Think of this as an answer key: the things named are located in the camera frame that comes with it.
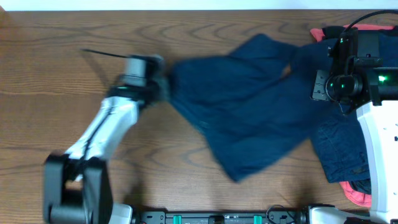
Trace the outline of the dark blue shorts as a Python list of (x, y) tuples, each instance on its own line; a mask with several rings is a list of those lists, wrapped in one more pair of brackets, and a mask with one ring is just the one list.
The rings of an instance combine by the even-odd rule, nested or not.
[(227, 55), (179, 61), (169, 73), (170, 102), (239, 182), (288, 154), (332, 110), (311, 99), (332, 45), (298, 47), (259, 34)]

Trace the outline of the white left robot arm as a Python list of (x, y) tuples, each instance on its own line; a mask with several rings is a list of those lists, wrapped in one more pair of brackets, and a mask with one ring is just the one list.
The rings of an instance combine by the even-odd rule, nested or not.
[(141, 111), (168, 97), (160, 55), (129, 55), (94, 120), (63, 154), (44, 163), (45, 223), (134, 223), (130, 205), (113, 200), (108, 161)]

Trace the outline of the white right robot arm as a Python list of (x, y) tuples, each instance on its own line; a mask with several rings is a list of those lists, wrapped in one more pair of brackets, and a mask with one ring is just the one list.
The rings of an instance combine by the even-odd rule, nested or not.
[(397, 69), (357, 68), (347, 76), (319, 70), (312, 98), (346, 99), (356, 111), (366, 143), (372, 203), (369, 215), (314, 206), (307, 222), (397, 223)]

